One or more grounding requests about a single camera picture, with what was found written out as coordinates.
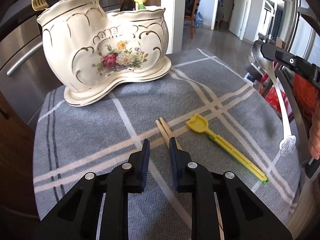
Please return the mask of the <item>person's right hand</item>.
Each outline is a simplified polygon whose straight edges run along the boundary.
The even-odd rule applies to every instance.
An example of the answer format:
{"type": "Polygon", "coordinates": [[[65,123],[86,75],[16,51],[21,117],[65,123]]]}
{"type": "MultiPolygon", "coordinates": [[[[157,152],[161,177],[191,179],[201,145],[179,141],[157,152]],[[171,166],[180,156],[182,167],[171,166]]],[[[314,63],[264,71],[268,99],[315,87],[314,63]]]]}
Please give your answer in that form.
{"type": "Polygon", "coordinates": [[[312,116],[312,125],[309,131],[308,148],[313,159],[318,160],[320,156],[320,107],[316,105],[315,113],[312,116]]]}

